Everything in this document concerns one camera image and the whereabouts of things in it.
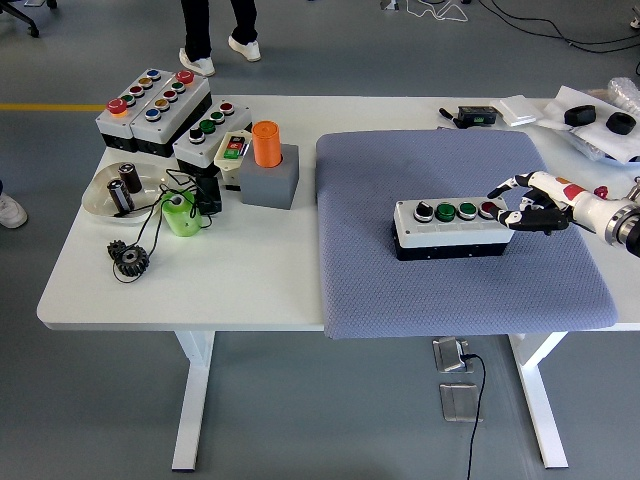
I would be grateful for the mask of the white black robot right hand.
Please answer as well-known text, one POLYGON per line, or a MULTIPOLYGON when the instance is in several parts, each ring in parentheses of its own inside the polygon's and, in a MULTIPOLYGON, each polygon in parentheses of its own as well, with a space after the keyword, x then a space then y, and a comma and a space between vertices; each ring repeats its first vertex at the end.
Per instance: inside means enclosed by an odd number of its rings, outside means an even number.
POLYGON ((544 171, 515 175, 493 191, 480 210, 505 227, 516 231, 564 230, 569 223, 603 236, 607 225, 624 206, 618 200, 606 200, 583 187, 544 171), (498 207, 494 198, 516 187, 528 187, 534 201, 543 200, 543 208, 523 207, 519 211, 498 207))

